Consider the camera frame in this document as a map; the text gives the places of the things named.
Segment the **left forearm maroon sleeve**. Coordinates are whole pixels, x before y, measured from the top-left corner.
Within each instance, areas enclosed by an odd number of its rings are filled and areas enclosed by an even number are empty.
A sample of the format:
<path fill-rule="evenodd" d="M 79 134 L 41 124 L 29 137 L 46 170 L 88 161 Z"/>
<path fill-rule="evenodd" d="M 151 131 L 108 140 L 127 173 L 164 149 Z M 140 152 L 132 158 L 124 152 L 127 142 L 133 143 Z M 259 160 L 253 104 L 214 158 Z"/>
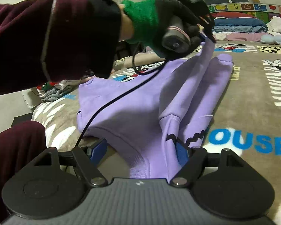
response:
<path fill-rule="evenodd" d="M 0 4 L 0 95 L 87 73 L 108 78 L 121 23 L 112 0 Z"/>

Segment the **left hand green black glove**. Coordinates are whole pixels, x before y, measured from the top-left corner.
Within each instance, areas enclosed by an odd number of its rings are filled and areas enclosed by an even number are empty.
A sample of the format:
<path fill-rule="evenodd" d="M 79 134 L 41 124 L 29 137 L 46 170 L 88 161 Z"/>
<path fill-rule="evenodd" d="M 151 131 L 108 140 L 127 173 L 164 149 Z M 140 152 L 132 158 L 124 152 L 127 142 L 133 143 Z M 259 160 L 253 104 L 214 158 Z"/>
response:
<path fill-rule="evenodd" d="M 173 0 L 144 0 L 133 2 L 123 0 L 122 12 L 131 20 L 133 34 L 125 40 L 128 43 L 141 43 L 149 46 L 159 56 L 161 54 L 161 33 L 165 31 L 167 23 L 170 21 L 170 12 L 176 12 L 182 15 L 191 25 L 187 29 L 187 34 L 191 36 L 191 43 L 195 50 L 201 44 L 200 38 L 197 36 L 199 25 L 195 25 L 196 17 L 184 5 Z"/>

